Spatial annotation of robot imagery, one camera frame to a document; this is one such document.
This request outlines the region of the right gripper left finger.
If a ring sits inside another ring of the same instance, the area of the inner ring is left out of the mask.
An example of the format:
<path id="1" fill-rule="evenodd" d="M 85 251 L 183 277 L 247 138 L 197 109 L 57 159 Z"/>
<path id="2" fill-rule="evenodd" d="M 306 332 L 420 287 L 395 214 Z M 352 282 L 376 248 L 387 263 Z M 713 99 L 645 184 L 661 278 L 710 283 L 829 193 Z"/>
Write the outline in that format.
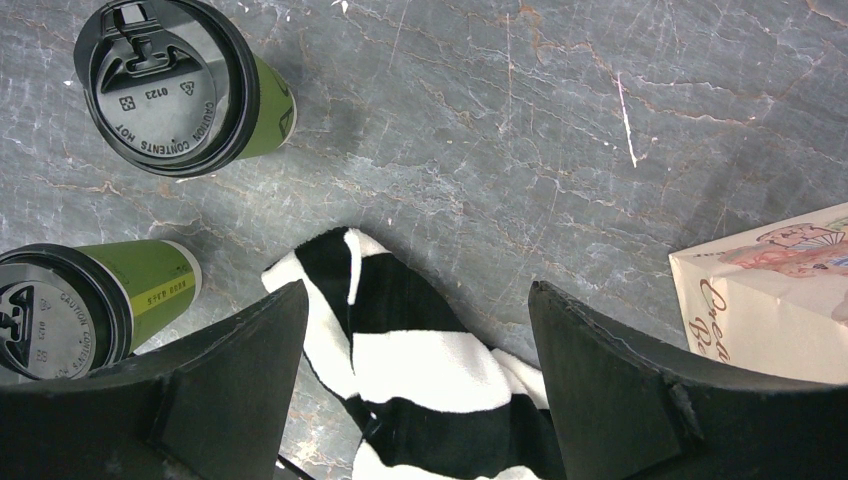
<path id="1" fill-rule="evenodd" d="M 1 390 L 5 479 L 271 479 L 309 300 L 294 281 L 156 350 Z"/>

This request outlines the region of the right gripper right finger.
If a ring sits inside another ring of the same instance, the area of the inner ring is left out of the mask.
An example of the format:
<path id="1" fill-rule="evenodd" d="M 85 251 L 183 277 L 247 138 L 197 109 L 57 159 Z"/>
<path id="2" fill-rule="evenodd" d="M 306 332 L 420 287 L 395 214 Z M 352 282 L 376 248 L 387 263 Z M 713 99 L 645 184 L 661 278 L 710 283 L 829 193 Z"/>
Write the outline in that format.
<path id="1" fill-rule="evenodd" d="M 843 479 L 847 389 L 714 361 L 546 281 L 528 310 L 570 479 Z"/>

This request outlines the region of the black coffee lid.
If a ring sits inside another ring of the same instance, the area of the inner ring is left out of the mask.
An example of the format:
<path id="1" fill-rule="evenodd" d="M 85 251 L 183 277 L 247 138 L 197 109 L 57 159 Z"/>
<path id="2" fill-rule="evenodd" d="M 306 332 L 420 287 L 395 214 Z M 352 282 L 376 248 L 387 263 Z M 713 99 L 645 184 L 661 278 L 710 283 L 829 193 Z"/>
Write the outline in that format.
<path id="1" fill-rule="evenodd" d="M 1 255 L 1 365 L 29 380 L 76 379 L 126 359 L 126 288 L 78 248 L 33 244 Z"/>
<path id="2" fill-rule="evenodd" d="M 145 172 L 212 173 L 246 150 L 258 123 L 253 53 L 203 1 L 108 1 L 81 28 L 73 60 L 103 139 Z"/>

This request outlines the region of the brown paper bag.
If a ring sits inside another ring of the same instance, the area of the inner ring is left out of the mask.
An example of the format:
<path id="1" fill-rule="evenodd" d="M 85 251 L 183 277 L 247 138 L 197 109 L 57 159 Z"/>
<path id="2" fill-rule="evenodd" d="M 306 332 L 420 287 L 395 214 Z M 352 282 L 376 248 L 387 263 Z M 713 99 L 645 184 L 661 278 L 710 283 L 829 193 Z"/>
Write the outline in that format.
<path id="1" fill-rule="evenodd" d="M 847 206 L 670 254 L 691 352 L 731 366 L 847 381 Z"/>

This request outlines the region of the green paper coffee cup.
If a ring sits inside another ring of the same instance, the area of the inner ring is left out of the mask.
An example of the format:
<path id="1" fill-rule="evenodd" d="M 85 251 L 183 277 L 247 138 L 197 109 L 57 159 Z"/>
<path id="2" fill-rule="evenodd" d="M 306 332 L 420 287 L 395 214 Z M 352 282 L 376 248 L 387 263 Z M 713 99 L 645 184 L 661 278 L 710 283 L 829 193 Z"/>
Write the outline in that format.
<path id="1" fill-rule="evenodd" d="M 199 296 L 202 270 L 195 255 L 170 240 L 80 246 L 119 285 L 131 313 L 133 352 L 185 313 Z"/>

